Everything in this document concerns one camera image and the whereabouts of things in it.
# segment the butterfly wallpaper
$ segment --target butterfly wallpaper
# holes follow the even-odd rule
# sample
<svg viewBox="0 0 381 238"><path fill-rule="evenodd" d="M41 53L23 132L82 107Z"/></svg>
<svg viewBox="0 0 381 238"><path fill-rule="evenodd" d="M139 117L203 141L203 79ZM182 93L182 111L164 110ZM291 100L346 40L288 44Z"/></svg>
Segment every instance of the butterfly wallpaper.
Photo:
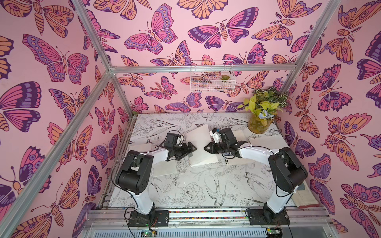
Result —
<svg viewBox="0 0 381 238"><path fill-rule="evenodd" d="M316 150L297 154L340 237L375 238L381 236L381 32L374 26L381 1L341 4L291 87L292 110L278 114L278 126L286 141L298 138L290 144L295 152L304 149L301 139ZM291 51L298 53L302 40Z"/></svg>

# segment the table surface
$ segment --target table surface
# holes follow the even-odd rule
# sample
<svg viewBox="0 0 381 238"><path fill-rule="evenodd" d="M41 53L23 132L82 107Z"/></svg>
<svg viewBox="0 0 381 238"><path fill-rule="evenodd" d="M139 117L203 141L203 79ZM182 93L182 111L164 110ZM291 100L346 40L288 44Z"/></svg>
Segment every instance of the table surface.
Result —
<svg viewBox="0 0 381 238"><path fill-rule="evenodd" d="M280 134L275 124L271 124L264 134L252 133L247 128L250 117L251 113L139 114L130 143L152 143L155 147L170 130L185 134L204 124L208 124L209 129L230 127L233 131L243 130L248 139ZM189 159L185 157L176 161L176 167L178 174L150 177L147 189L156 207L262 206L255 200L266 202L275 188L270 167L259 162L227 165L223 158L219 158L217 163L190 167ZM127 192L115 188L109 207L127 206L134 206L133 199Z"/></svg>

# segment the white paper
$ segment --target white paper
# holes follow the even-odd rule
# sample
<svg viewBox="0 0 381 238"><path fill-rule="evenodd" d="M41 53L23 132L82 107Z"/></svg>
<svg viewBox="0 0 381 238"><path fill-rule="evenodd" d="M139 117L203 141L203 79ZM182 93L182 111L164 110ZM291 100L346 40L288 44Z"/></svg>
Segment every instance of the white paper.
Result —
<svg viewBox="0 0 381 238"><path fill-rule="evenodd" d="M191 167L218 162L215 154L204 150L204 147L211 142L208 124L188 132L185 137L197 147L197 150L192 152L192 157L189 157Z"/></svg>

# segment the orange butterfly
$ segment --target orange butterfly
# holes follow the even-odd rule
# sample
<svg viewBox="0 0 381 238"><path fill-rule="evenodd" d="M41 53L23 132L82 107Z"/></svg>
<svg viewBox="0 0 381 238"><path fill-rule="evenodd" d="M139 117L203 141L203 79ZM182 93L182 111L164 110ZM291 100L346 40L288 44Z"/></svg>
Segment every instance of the orange butterfly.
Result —
<svg viewBox="0 0 381 238"><path fill-rule="evenodd" d="M49 123L49 127L47 129L49 132L48 137L50 139L50 143L54 145L57 142L58 138L61 136L61 134L64 132L64 130L52 122ZM73 157L75 157L76 160L83 160L86 163L85 156L88 151L87 146L90 143L92 135L92 125L86 127L79 136L77 131L76 137L71 142L69 142L69 145L66 147L63 155L61 155L61 158L59 159L59 166L56 169L57 172L59 171L59 168L62 165L65 165L66 163L70 162Z"/></svg>
<svg viewBox="0 0 381 238"><path fill-rule="evenodd" d="M80 197L80 191L78 190L79 187L79 180L81 179L81 169L77 169L73 175L70 177L69 181L67 182L64 191L62 192L62 195L58 201L58 204L56 204L56 200L48 206L39 206L40 207L46 207L51 208L51 211L48 213L44 213L42 215L39 215L37 217L33 217L32 219L29 219L20 225L16 227L16 230L12 234L11 238L23 238L23 237L41 237L46 238L49 235L49 231L51 228L51 220L54 216L54 220L56 221L57 225L60 227L64 226L64 216L62 212L59 210L62 209L71 209L73 208L79 200Z"/></svg>
<svg viewBox="0 0 381 238"><path fill-rule="evenodd" d="M120 57L122 58L123 63L127 67L139 66L139 64L135 60L130 59L127 56L121 55ZM142 80L143 78L141 76L151 76L154 74L155 73L125 73L123 74L123 76L125 77L118 78L118 81L121 85L130 85L131 87L138 87L142 90L142 92L144 92L146 90L144 88L144 85L141 82L139 82L137 79Z"/></svg>
<svg viewBox="0 0 381 238"><path fill-rule="evenodd" d="M347 13L343 12L343 5L341 5L338 12L339 23L348 30L354 27L355 28L351 30L351 32L346 29L338 30L336 33L343 38L337 38L325 44L325 46L323 46L323 48L320 50L320 54L325 50L329 50L331 54L336 53L336 58L338 60L347 64L352 64L352 48L349 44L349 41L345 37L348 36L348 39L354 42L355 38L353 35L351 35L351 33L355 33L356 31L360 30L361 26L357 26L371 18L379 10L381 10L381 1L368 2L364 4L358 11L357 8L353 8L350 9Z"/></svg>
<svg viewBox="0 0 381 238"><path fill-rule="evenodd" d="M280 54L275 54L272 56L272 62L274 64L294 64L296 62L296 60L298 59L298 55L294 55L291 57L291 59L289 58L289 56L286 55L286 58L284 58L283 56L281 56Z"/></svg>
<svg viewBox="0 0 381 238"><path fill-rule="evenodd" d="M299 76L303 74L303 76L302 76L303 82L308 79L309 75L313 75L314 73L316 73L319 70L319 66L309 65L309 64L312 64L312 63L309 63L308 58L307 58L306 62L304 62L303 66L302 66L302 69L300 70Z"/></svg>
<svg viewBox="0 0 381 238"><path fill-rule="evenodd" d="M152 10L147 0L137 0L137 2L143 5L144 7ZM96 0L94 2L94 7L101 11L108 11L113 13L118 13L121 10L123 10L120 14L120 17L126 20L134 19L137 13L134 0L118 0L118 1Z"/></svg>
<svg viewBox="0 0 381 238"><path fill-rule="evenodd" d="M310 84L306 83L300 96L297 96L295 99L296 107L299 109L302 109L301 111L297 112L295 116L302 117L299 122L299 129L302 132L306 132L307 130L308 133L315 136L316 138L319 138L320 132L317 129L317 126L315 125L314 121L312 121L312 119L309 117L309 115L307 115L307 113L312 115L311 113L309 113L309 110L307 109L309 92L310 92Z"/></svg>
<svg viewBox="0 0 381 238"><path fill-rule="evenodd" d="M228 0L180 0L177 5L186 10L192 9L192 15L200 20L209 18L215 10L223 10Z"/></svg>
<svg viewBox="0 0 381 238"><path fill-rule="evenodd" d="M246 94L246 95L249 95L249 88L252 88L252 89L259 89L261 87L263 87L264 85L264 79L265 77L267 76L267 74L269 73L268 70L263 70L259 73L257 73L254 77L252 77L251 79L249 79L249 81L247 81L247 83L245 84L245 81L247 79L247 77L245 78L245 81L243 83L240 84L240 86L235 86L234 88L234 91L231 92L231 93L227 93L228 91L230 91L230 89L223 89L222 86L217 86L216 89L220 92L224 92L224 93L227 93L227 96L228 97L236 97L238 96L238 94L241 92L241 88L242 88L242 91Z"/></svg>
<svg viewBox="0 0 381 238"><path fill-rule="evenodd" d="M45 27L44 18L42 17L43 13L54 33L60 37L66 37L67 29L64 26L67 26L73 20L73 11L67 7L58 5L42 7L40 2L42 1L35 0L33 2L33 9L36 11L36 13L34 13L34 19L40 34L42 35ZM0 4L7 12L20 18L28 16L32 10L31 0L1 0Z"/></svg>
<svg viewBox="0 0 381 238"><path fill-rule="evenodd" d="M339 157L346 166L349 166L352 170L355 169L358 171L359 164L357 163L356 157L344 141L347 141L348 137L356 138L356 136L346 135L363 128L372 119L372 116L369 116L366 113L361 115L356 113L355 115L346 116L343 119L340 119L339 117L332 118L332 120L328 117L325 118L328 120L328 130L331 134L327 136L325 143L321 144L321 146L326 145L331 152L336 153L336 156Z"/></svg>
<svg viewBox="0 0 381 238"><path fill-rule="evenodd" d="M316 11L316 9L321 6L321 3L308 8L306 7L306 4L303 3L303 1L296 3L296 0L278 0L278 6L280 12L285 18L301 18ZM285 26L295 25L295 22L291 19L282 19L282 16L278 12L276 12L275 15L278 20L270 22L270 25L277 23L281 24L263 29L252 35L252 38L257 40L270 40L273 38L275 38L275 40L285 39L287 40L287 45L289 46L292 42L292 33Z"/></svg>

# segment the pink wall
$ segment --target pink wall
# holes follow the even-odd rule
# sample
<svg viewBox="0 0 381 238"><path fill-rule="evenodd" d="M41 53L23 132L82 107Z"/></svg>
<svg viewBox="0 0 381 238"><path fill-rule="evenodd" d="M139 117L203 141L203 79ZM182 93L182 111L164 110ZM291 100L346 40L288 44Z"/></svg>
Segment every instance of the pink wall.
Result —
<svg viewBox="0 0 381 238"><path fill-rule="evenodd" d="M95 61L94 52L83 49L85 34L77 13L69 6L68 1L38 1L33 4L15 1L13 3L14 5L1 1L2 7L0 7L2 19L0 25L0 160L2 163L0 220L36 172L39 164L52 148L52 144L57 140L57 136L66 128L72 118L71 113L77 111L78 108L65 103L70 104L70 101L76 99L81 106L95 87L97 79L105 71L100 60ZM23 5L23 11L13 11L16 7L21 8ZM63 13L61 19L55 15L59 13ZM55 24L57 27L54 29L57 30L53 31L50 25ZM63 66L66 63L69 67L67 75ZM85 127L91 125L92 132L88 135L89 143L85 142L85 145L82 145L76 139L75 151L72 151L72 155L67 153L70 155L68 160L71 159L71 161L62 165L59 171L56 171L57 165L30 208L31 210L41 205L49 207L54 202L56 193L58 192L60 197L70 176L80 169L82 178L77 179L79 184L73 184L73 188L77 187L80 191L79 200L74 198L75 195L68 194L61 202L59 199L56 201L64 216L64 227L58 226L55 221L51 222L49 215L51 208L38 208L27 213L22 219L22 222L29 224L37 219L39 225L46 225L45 232L49 233L48 237L72 235L75 220L84 206L82 202L88 196L86 189L88 174L93 165L96 166L99 177L102 177L102 182L100 183L101 191L96 193L94 190L92 194L95 199L91 197L90 200L93 200L93 203L99 201L107 180L105 172L112 166L113 161L109 161L103 168L100 162L91 156L91 150L103 143L108 143L114 135L118 136L119 146L118 128L121 127L123 131L127 127L127 122L121 123L117 112L119 107L123 107L121 100L115 92L113 94L114 108L111 107L108 96L102 96L95 105L100 110L104 107L106 112L108 108L110 111L115 109L112 132L102 133L101 127L97 125L96 112L92 109L91 115L87 116L77 136L80 137ZM59 99L61 96L65 97L64 101ZM67 207L68 201L75 202ZM24 225L25 230L15 234L15 237L30 234L25 223L21 225Z"/></svg>
<svg viewBox="0 0 381 238"><path fill-rule="evenodd" d="M309 169L307 182L342 237L379 237L381 33L375 26L381 1L342 4L342 13L337 9L328 24L320 53L310 59L309 67L319 70L296 79L292 113L281 113L278 124ZM331 55L328 47L336 53Z"/></svg>

